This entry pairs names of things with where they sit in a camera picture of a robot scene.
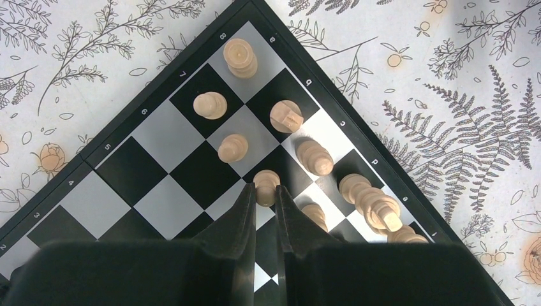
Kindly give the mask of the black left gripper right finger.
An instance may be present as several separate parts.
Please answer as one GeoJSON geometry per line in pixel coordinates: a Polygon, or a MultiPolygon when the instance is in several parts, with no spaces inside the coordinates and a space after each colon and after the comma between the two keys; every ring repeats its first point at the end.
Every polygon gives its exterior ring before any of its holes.
{"type": "Polygon", "coordinates": [[[346,243],[276,188],[280,305],[508,305],[455,243],[346,243]]]}

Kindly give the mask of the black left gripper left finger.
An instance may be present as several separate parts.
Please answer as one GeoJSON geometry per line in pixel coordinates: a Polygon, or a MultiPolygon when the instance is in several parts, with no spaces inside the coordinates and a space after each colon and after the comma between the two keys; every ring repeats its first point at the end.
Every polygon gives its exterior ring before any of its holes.
{"type": "Polygon", "coordinates": [[[252,305],[254,184],[186,240],[55,242],[11,282],[2,305],[252,305]]]}

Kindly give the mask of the cream chess pawn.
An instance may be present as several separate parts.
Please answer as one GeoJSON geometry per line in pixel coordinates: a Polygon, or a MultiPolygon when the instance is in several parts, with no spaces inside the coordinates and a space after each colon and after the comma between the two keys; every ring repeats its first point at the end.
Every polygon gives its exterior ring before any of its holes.
{"type": "Polygon", "coordinates": [[[261,170],[253,179],[256,187],[256,202],[263,207],[275,203],[276,186],[280,185],[278,174],[272,170],[261,170]]]}

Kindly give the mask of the cream chess piece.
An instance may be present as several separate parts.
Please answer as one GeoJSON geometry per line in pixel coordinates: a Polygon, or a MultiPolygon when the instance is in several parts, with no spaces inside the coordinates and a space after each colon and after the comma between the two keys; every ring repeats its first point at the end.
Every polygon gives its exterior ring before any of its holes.
{"type": "Polygon", "coordinates": [[[281,133],[294,133],[304,122],[299,106],[287,99],[277,102],[271,108],[269,118],[272,127],[281,133]]]}
{"type": "Polygon", "coordinates": [[[327,149],[314,140],[303,141],[296,150],[297,159],[305,169],[317,176],[332,172],[334,161],[327,149]]]}

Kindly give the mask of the black grey chess board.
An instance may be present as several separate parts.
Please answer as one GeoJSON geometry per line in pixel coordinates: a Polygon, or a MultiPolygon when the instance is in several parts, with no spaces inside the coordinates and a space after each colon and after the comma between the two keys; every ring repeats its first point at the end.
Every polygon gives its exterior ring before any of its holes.
{"type": "Polygon", "coordinates": [[[57,176],[1,229],[1,289],[51,242],[194,237],[261,170],[347,242],[455,241],[352,108],[366,45],[338,50],[315,20],[284,25],[263,1],[231,5],[71,161],[39,151],[57,176]],[[285,99],[304,117],[294,133],[270,122],[285,99]],[[330,174],[301,165],[306,140],[327,149],[330,174]]]}

